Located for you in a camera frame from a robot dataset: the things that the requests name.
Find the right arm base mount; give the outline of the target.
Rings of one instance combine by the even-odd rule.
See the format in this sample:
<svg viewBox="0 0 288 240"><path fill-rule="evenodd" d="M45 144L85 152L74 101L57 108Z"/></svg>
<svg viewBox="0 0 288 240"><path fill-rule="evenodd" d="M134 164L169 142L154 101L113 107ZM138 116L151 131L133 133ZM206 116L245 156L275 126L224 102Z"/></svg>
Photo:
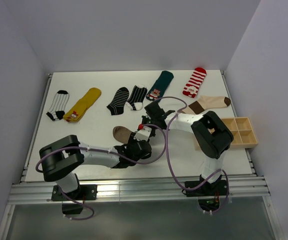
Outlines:
<svg viewBox="0 0 288 240"><path fill-rule="evenodd" d="M199 199L198 205L204 213L208 213L211 215L228 203L228 182L227 180L223 180L221 179L221 177L219 177L219 179L213 183L206 182L200 188L197 188L196 190L191 190L192 188L202 183L202 180L203 178L200 178L200 180L185 181L184 185L189 190L183 189L181 192L186 197L206 197L203 199Z"/></svg>

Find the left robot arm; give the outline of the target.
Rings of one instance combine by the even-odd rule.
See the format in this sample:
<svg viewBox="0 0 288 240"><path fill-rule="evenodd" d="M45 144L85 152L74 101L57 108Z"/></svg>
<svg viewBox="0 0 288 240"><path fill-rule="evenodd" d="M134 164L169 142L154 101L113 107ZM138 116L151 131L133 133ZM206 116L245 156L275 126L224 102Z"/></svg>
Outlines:
<svg viewBox="0 0 288 240"><path fill-rule="evenodd" d="M138 160L151 157L152 148L147 140L132 140L112 148L91 147L69 135L40 149L36 171L42 173L46 182L55 182L70 200L80 196L79 179L73 171L81 165L104 166L125 169Z"/></svg>

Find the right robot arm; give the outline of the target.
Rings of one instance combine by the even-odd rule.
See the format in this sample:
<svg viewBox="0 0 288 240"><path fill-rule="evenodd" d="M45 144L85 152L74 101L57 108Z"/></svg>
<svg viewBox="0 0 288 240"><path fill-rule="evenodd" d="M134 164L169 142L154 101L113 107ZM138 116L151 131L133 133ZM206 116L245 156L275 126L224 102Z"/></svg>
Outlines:
<svg viewBox="0 0 288 240"><path fill-rule="evenodd" d="M184 191L195 191L200 188L206 195L213 194L217 190L217 182L221 180L221 176L227 175L222 169L222 165L225 152L234 140L232 132L213 111L208 111L205 114L186 114L174 110L165 112L159 106L157 100L148 104L144 109L153 125L165 129L166 159L176 184ZM203 181L193 188L182 185L172 169L168 149L168 135L171 130L194 134L200 149L204 153L204 169L201 174Z"/></svg>

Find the tan sock with maroon stripes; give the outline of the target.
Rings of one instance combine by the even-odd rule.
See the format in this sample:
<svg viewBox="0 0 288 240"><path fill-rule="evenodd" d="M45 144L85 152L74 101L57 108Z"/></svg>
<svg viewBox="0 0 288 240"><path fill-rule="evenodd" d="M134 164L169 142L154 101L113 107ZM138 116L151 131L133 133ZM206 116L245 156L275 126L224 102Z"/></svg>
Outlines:
<svg viewBox="0 0 288 240"><path fill-rule="evenodd" d="M123 144L130 144L130 143L134 143L137 141L145 140L144 138L139 139L135 137L136 133L137 131L135 132L130 131L128 128L124 126L115 126L113 128L114 139Z"/></svg>

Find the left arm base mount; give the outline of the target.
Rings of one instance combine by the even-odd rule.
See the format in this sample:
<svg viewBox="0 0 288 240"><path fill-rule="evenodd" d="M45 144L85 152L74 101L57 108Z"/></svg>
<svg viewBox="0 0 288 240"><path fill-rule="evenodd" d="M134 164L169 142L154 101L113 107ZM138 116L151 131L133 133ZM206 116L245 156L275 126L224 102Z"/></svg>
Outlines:
<svg viewBox="0 0 288 240"><path fill-rule="evenodd" d="M81 201L82 204L85 204L86 201L94 201L97 197L97 185L82 184L78 187L77 190L70 193L66 193L66 196L75 201ZM64 202L68 201L68 199L65 196L63 196L63 194L59 190L59 187L55 185L53 187L51 201ZM63 203L62 213L69 216L79 215L82 212L83 208L84 208L83 206L76 203Z"/></svg>

